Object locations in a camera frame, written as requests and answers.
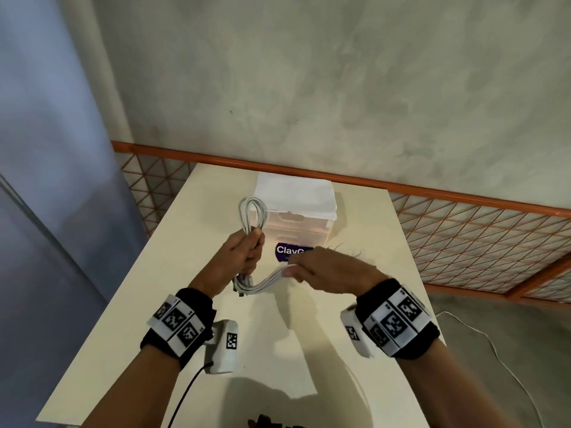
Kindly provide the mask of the person's right hand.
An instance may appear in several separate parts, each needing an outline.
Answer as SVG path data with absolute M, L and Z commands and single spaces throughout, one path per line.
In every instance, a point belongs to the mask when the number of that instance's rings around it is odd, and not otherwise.
M 313 271 L 317 283 L 309 286 L 315 290 L 360 297 L 389 279 L 374 265 L 332 249 L 319 246 L 298 254 L 313 255 Z

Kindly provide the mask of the person's left hand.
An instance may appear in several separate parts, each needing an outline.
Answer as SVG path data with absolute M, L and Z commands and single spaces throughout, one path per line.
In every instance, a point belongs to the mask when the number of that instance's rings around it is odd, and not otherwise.
M 241 242 L 246 237 L 244 230 L 232 233 L 204 268 L 189 283 L 211 299 L 222 293 L 225 287 L 239 274 L 244 262 Z

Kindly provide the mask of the person's left forearm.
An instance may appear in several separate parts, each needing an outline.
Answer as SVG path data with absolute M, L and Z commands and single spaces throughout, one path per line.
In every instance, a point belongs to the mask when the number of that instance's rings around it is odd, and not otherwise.
M 81 428 L 161 428 L 180 372 L 178 359 L 145 346 Z

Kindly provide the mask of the person's right forearm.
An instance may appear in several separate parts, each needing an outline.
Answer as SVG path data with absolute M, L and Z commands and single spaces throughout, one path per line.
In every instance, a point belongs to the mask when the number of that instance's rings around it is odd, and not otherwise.
M 440 339 L 419 358 L 396 362 L 430 428 L 510 428 L 503 411 Z

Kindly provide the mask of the translucent storage box purple label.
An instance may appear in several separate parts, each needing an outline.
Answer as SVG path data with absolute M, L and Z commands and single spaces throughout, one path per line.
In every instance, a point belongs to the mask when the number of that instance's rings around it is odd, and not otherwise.
M 253 195 L 267 207 L 263 233 L 278 262 L 330 239 L 337 220 L 331 181 L 259 172 Z

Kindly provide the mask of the black wristband with marker tags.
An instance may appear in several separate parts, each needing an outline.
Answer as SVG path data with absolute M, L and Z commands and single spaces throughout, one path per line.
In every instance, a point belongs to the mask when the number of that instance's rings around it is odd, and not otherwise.
M 355 314 L 362 331 L 391 358 L 417 360 L 440 337 L 423 304 L 395 278 L 358 296 Z
M 217 311 L 212 298 L 193 288 L 169 295 L 147 321 L 140 349 L 154 347 L 174 358 L 184 369 L 198 348 L 213 338 Z

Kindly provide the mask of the grey partition panel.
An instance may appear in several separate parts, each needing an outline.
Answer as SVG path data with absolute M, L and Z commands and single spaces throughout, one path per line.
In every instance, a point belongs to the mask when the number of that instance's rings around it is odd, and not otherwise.
M 0 0 L 0 428 L 32 428 L 144 247 L 61 0 Z

